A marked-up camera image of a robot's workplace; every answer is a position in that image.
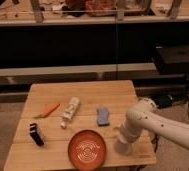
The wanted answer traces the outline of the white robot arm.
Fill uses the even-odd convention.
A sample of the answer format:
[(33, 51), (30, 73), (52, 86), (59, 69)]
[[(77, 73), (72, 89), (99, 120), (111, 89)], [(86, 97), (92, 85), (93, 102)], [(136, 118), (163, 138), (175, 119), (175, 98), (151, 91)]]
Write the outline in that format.
[(114, 149), (121, 155), (132, 152), (132, 144), (139, 139), (142, 130), (154, 132), (189, 150), (189, 124), (155, 114), (157, 106), (149, 98), (142, 98), (126, 112)]

